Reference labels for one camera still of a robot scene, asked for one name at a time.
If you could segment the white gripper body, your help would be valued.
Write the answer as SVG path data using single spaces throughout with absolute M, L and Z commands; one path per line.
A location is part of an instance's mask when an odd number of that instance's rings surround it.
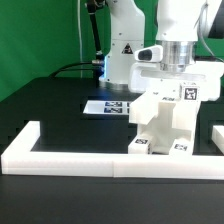
M 183 82 L 196 83 L 196 101 L 215 101 L 220 95 L 224 62 L 217 59 L 195 60 L 193 45 L 154 45 L 136 51 L 131 67 L 129 90 L 149 91 L 165 97 L 180 98 Z

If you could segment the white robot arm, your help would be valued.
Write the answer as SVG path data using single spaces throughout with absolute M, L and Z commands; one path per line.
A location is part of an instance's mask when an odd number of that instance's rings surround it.
M 201 101 L 219 98 L 224 62 L 200 58 L 195 48 L 224 36 L 224 0 L 157 0 L 151 25 L 134 0 L 87 0 L 86 7 L 103 63 L 102 87 L 186 100 L 191 93 Z

